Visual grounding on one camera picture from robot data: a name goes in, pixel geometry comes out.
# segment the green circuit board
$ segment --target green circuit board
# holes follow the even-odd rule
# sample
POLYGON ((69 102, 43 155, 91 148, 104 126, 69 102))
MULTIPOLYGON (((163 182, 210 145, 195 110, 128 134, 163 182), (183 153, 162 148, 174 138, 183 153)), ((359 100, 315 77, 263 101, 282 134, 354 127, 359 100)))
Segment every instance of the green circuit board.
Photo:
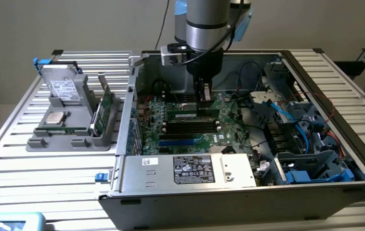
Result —
POLYGON ((144 118, 148 118, 150 122, 147 119, 143 119, 143 155, 219 153, 226 146, 231 146, 236 153, 251 152, 248 140, 242 140, 247 130, 228 117, 232 101, 224 102, 223 97, 231 97, 231 95, 222 94, 215 95, 215 102, 207 110, 207 113, 211 113, 211 115, 206 116, 194 115, 196 111, 191 110, 192 105, 188 103, 166 103, 159 97, 154 97, 147 101, 150 110, 144 118), (194 134, 194 145, 159 146, 159 136, 163 134, 162 126, 164 121, 203 122, 215 120, 219 121, 219 131, 194 134))

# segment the motherboard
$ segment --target motherboard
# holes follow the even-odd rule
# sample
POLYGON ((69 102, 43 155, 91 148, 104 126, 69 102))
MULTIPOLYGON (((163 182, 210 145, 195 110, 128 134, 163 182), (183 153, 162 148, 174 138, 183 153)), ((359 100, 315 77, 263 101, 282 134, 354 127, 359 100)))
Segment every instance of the motherboard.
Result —
POLYGON ((182 94, 148 96, 140 103, 143 155, 248 153, 248 132, 228 116, 231 95, 218 93, 207 110, 182 94))

